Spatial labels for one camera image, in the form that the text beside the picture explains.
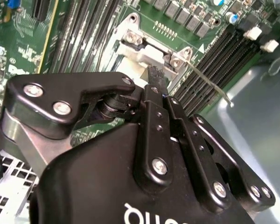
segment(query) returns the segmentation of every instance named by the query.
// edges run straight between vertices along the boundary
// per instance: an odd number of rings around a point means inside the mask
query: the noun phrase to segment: black connector
[[[51,0],[33,0],[32,18],[39,22],[45,21]]]

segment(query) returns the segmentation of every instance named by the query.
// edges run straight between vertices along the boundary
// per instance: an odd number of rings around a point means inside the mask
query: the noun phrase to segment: metal screw
[[[175,103],[175,104],[178,104],[178,101],[174,98],[172,98],[172,102]]]
[[[30,97],[40,97],[43,95],[42,88],[37,85],[26,85],[23,90]]]
[[[162,115],[160,112],[157,112],[157,116],[158,116],[159,118],[163,117],[163,115]]]
[[[4,47],[0,46],[0,56],[4,55]]]
[[[173,61],[173,67],[178,67],[179,65],[180,65],[180,60],[178,60],[178,59],[175,59],[174,61]]]
[[[126,41],[128,41],[129,43],[135,43],[135,34],[132,32],[127,33],[126,35]]]
[[[222,184],[220,184],[219,182],[214,182],[214,189],[217,195],[219,195],[220,197],[226,197],[226,190]]]
[[[60,115],[68,115],[71,112],[70,106],[64,102],[54,103],[53,109],[56,113],[58,113]]]
[[[129,78],[127,78],[127,77],[123,77],[122,81],[124,81],[128,85],[132,84],[131,80]]]
[[[142,44],[142,39],[139,38],[139,39],[136,41],[136,44],[138,44],[138,45]]]
[[[155,93],[159,93],[158,89],[155,88],[155,87],[151,87],[151,90],[152,90],[153,92],[155,92]]]
[[[256,197],[260,197],[260,192],[255,186],[251,186],[251,190]]]
[[[157,126],[157,130],[158,130],[159,132],[163,131],[163,127],[162,127],[161,125],[158,125],[158,126]]]
[[[265,195],[266,195],[268,198],[271,198],[271,197],[272,197],[271,194],[270,194],[270,192],[268,191],[268,189],[266,189],[266,188],[264,188],[264,187],[262,187],[261,189],[262,189],[263,193],[265,193]]]
[[[190,49],[189,48],[187,48],[187,49],[185,49],[185,53],[184,53],[186,56],[188,56],[189,54],[190,54]]]
[[[204,123],[204,121],[203,121],[200,117],[197,117],[197,120],[198,120],[198,122],[201,123],[201,124]]]
[[[158,174],[165,175],[167,173],[167,166],[162,160],[155,158],[152,165],[155,172],[157,172]]]

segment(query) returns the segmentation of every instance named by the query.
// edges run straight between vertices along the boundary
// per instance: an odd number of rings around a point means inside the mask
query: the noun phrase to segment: wire
[[[179,59],[181,59],[183,62],[187,63],[192,69],[193,71],[199,75],[200,78],[202,78],[208,85],[210,85],[211,87],[213,87],[217,93],[223,97],[223,99],[229,104],[229,106],[231,108],[234,107],[234,103],[229,99],[229,97],[227,96],[227,94],[216,84],[214,84],[209,78],[206,77],[206,75],[204,75],[199,69],[197,69],[194,65],[192,65],[190,63],[190,61],[187,61],[186,59],[182,58],[182,57],[178,57]]]

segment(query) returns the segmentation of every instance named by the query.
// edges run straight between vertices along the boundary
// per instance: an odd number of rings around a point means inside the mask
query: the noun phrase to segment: blue capacitor
[[[20,7],[21,5],[21,0],[9,0],[7,7],[11,8],[11,9],[15,9]]]
[[[236,24],[238,21],[238,15],[231,12],[226,13],[225,18],[230,24]]]
[[[224,0],[210,0],[214,6],[221,6],[224,4]]]

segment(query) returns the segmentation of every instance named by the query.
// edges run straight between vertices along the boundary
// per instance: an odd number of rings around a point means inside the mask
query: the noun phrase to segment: motherboard
[[[142,83],[152,64],[190,115],[221,96],[180,57],[226,89],[279,37],[280,4],[261,0],[0,0],[0,106],[14,75],[116,70]]]

